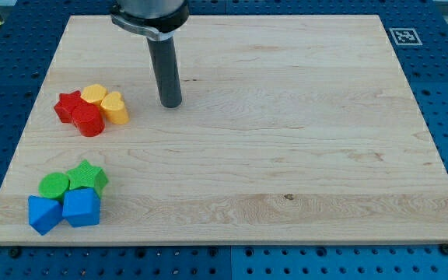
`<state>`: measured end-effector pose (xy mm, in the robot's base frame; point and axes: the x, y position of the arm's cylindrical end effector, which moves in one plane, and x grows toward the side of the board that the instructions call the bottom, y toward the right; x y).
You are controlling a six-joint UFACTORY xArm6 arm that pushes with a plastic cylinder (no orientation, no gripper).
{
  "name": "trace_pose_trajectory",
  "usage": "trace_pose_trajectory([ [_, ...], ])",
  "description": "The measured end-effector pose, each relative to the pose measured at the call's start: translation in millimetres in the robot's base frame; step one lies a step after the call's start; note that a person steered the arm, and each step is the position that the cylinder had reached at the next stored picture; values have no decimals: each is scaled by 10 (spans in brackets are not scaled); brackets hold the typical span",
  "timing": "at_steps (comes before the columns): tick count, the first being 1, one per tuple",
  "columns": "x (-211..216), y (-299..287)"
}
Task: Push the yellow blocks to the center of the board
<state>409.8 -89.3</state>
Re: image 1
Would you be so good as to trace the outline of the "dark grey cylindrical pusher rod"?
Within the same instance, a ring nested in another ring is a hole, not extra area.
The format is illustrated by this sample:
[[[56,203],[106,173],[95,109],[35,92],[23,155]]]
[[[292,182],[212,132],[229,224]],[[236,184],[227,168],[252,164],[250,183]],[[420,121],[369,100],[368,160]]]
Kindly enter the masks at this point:
[[[182,93],[173,38],[162,41],[148,39],[147,42],[160,103],[167,108],[178,107],[182,103]]]

